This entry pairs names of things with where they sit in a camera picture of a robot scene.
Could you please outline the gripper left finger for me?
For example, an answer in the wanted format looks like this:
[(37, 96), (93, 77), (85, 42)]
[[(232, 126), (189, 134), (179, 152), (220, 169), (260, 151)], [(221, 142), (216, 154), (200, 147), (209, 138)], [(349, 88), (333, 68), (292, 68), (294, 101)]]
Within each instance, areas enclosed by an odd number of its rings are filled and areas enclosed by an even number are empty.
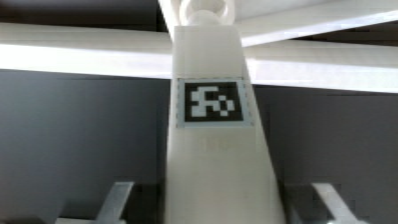
[(133, 182), (113, 183), (93, 220), (58, 218), (54, 224), (125, 224), (122, 212), (133, 186)]

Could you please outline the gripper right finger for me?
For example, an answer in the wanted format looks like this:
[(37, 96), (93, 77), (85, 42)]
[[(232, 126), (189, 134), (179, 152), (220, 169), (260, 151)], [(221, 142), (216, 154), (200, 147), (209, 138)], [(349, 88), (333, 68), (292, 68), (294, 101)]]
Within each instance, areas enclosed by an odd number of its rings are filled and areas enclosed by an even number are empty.
[(326, 224), (369, 224), (356, 218), (330, 183), (312, 183), (312, 188), (332, 214)]

